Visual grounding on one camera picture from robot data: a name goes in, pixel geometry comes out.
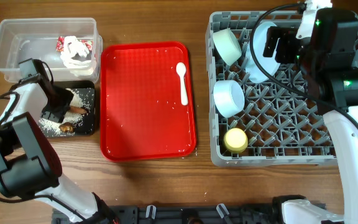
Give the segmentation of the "brown carrot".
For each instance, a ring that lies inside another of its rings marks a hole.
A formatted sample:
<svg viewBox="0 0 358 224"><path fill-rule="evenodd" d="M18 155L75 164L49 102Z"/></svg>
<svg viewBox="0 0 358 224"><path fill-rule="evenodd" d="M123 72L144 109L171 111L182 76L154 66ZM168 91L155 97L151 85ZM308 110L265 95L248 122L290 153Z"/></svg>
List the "brown carrot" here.
<svg viewBox="0 0 358 224"><path fill-rule="evenodd" d="M86 114L87 110L84 108L76 107L76 106L70 106L69 112L75 113L75 114Z"/></svg>

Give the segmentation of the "light blue plate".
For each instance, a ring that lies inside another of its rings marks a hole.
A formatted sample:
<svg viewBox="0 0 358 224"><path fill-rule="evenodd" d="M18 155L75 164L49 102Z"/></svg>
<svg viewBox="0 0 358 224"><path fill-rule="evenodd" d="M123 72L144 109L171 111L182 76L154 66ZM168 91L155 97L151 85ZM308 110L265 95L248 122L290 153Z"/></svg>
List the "light blue plate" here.
<svg viewBox="0 0 358 224"><path fill-rule="evenodd" d="M277 48L274 48L272 57L263 56L265 44L267 43L267 32L270 27L276 27L276 25L270 21L260 23L255 31L253 43L255 56L258 62L264 68L264 70L268 72L270 76L272 76L277 72L280 64L275 60ZM246 50L246 59L247 63L245 66L245 71L250 73L249 80L252 83L261 83L268 80L264 73L262 73L256 66L249 47Z"/></svg>

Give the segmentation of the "small light blue bowl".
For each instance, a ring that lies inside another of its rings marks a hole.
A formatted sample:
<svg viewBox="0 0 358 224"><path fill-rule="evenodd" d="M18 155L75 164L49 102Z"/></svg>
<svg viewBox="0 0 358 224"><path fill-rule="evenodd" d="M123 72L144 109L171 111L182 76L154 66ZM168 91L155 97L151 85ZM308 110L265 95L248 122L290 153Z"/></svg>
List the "small light blue bowl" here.
<svg viewBox="0 0 358 224"><path fill-rule="evenodd" d="M241 112L245 106L245 96L238 82L222 80L214 84L213 98L219 113L230 118Z"/></svg>

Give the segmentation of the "yellow plastic cup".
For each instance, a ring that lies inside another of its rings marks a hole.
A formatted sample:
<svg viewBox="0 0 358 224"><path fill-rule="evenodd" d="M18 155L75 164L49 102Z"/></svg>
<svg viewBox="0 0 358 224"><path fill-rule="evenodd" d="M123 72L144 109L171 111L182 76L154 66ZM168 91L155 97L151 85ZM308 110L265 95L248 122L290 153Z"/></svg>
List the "yellow plastic cup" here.
<svg viewBox="0 0 358 224"><path fill-rule="evenodd" d="M243 130L232 128L224 135L223 143L229 152L241 153L248 147L248 137Z"/></svg>

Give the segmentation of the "white plastic spoon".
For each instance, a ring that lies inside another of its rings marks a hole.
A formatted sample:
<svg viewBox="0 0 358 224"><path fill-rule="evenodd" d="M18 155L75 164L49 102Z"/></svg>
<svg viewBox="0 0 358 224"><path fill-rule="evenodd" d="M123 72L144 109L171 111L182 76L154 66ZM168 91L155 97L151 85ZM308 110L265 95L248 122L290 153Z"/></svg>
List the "white plastic spoon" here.
<svg viewBox="0 0 358 224"><path fill-rule="evenodd" d="M177 72L177 75L180 78L181 103L182 103L183 106L186 106L188 104L188 97L187 97L186 86L185 86L186 66L185 66L185 64L183 62L177 63L176 72Z"/></svg>

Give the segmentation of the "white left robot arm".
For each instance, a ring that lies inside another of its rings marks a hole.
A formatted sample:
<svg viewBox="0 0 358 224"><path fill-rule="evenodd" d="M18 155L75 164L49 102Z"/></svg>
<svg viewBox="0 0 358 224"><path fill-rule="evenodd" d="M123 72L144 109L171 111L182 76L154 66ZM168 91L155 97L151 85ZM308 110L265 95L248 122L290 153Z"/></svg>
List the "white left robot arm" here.
<svg viewBox="0 0 358 224"><path fill-rule="evenodd" d="M50 115L63 120L73 93L53 85L48 65L29 58L19 63L22 78L0 95L8 104L0 116L0 202L43 202L71 223L119 223L95 193L63 174L60 159L39 128Z"/></svg>

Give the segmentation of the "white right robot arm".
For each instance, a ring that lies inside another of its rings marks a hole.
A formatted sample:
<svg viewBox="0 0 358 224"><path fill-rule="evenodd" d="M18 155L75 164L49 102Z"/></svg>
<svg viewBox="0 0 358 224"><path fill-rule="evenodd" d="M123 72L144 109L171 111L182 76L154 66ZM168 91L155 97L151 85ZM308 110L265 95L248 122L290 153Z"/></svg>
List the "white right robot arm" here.
<svg viewBox="0 0 358 224"><path fill-rule="evenodd" d="M272 27L264 56L295 63L308 80L336 153L344 212L329 212L302 196L274 199L279 223L358 223L358 16L331 3L297 5L297 28Z"/></svg>

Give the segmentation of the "black waste bin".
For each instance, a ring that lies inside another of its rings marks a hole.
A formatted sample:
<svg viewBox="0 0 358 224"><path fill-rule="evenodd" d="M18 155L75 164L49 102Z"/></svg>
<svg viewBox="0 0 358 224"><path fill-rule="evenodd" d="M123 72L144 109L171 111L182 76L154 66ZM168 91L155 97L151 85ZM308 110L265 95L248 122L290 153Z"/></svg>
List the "black waste bin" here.
<svg viewBox="0 0 358 224"><path fill-rule="evenodd" d="M70 136L92 135L95 130L95 98L94 83L89 80L65 81L52 83L56 93L64 89L73 94L70 106L86 111L79 114L67 111L61 123L40 117L39 128L47 138L66 138Z"/></svg>

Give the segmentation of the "grey dishwasher rack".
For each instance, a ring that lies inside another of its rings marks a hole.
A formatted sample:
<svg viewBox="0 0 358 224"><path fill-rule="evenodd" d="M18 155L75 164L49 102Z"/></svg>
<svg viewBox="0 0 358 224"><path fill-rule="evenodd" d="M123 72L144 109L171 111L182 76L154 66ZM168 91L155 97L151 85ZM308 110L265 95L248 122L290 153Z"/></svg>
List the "grey dishwasher rack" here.
<svg viewBox="0 0 358 224"><path fill-rule="evenodd" d="M211 161L221 167L335 166L333 143L314 101L268 80L252 83L243 57L228 66L214 47L213 34L230 29L246 50L251 29L261 15L260 11L226 11L214 12L209 17L205 33L209 87L213 88L218 81L234 80L245 96L244 109L230 118L221 116L214 98L209 98ZM246 150L239 154L229 152L223 144L226 131L232 128L242 129L249 140Z"/></svg>

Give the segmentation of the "brown food scrap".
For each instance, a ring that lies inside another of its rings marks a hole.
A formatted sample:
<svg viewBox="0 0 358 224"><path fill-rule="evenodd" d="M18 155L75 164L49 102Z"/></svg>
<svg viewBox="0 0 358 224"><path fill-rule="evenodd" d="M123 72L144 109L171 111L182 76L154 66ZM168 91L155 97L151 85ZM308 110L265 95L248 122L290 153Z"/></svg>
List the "brown food scrap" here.
<svg viewBox="0 0 358 224"><path fill-rule="evenodd" d="M63 133L73 133L74 125L70 122L62 123L59 125L59 130Z"/></svg>

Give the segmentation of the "clear plastic bin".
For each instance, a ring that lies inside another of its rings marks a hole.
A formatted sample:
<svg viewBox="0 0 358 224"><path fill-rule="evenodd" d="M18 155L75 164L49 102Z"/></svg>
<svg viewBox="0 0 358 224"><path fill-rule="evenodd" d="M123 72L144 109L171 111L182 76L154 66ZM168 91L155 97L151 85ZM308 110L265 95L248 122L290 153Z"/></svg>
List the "clear plastic bin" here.
<svg viewBox="0 0 358 224"><path fill-rule="evenodd" d="M60 36L76 36L93 40L91 51L94 72L77 77L64 66L60 52L56 51ZM7 82L21 78L19 63L29 58L39 59L49 66L56 82L99 79L103 40L98 34L96 21L91 17L5 19L0 23L0 72Z"/></svg>

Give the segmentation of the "crumpled white tissue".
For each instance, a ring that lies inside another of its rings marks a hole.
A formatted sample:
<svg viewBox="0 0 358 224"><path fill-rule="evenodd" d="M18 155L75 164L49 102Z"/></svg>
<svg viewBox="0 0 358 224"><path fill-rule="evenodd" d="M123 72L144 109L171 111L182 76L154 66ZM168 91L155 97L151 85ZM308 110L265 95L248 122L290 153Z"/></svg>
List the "crumpled white tissue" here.
<svg viewBox="0 0 358 224"><path fill-rule="evenodd" d="M66 36L63 38L60 58L64 66L75 76L89 76L94 72L92 59L88 58L91 57L92 48L92 41L80 40L76 36Z"/></svg>

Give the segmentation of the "red patterned wrapper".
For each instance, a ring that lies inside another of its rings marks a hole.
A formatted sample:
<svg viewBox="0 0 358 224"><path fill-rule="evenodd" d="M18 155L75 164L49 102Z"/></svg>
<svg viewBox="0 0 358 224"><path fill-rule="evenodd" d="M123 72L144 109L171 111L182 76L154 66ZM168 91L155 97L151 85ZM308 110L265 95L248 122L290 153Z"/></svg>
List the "red patterned wrapper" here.
<svg viewBox="0 0 358 224"><path fill-rule="evenodd" d="M65 36L65 37L60 36L57 40L57 45L56 45L57 52L63 52L64 43L66 40L79 41L79 42L85 44L89 51L92 51L92 49L93 49L93 40L78 39L76 36Z"/></svg>

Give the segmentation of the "red plastic tray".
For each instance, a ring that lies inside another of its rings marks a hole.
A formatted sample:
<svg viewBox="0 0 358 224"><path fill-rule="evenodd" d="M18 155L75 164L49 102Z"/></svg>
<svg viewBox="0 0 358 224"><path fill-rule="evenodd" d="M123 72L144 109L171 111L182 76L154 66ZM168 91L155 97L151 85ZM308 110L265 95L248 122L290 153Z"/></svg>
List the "red plastic tray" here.
<svg viewBox="0 0 358 224"><path fill-rule="evenodd" d="M111 45L101 54L100 149L113 162L185 157L196 147L191 73L181 102L176 66L190 68L177 41Z"/></svg>

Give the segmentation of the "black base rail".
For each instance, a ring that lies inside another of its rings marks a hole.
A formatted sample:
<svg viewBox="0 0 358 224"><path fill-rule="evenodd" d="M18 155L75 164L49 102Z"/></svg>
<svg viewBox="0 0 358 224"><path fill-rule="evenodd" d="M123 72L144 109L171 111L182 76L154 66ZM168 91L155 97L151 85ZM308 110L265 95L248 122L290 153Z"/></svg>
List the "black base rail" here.
<svg viewBox="0 0 358 224"><path fill-rule="evenodd" d="M269 203L242 206L227 206L231 223L282 223L282 218ZM120 223L126 224L186 224L190 218L199 218L203 223L226 223L217 206L212 207L157 207L155 217L147 218L147 209L136 206L111 206Z"/></svg>

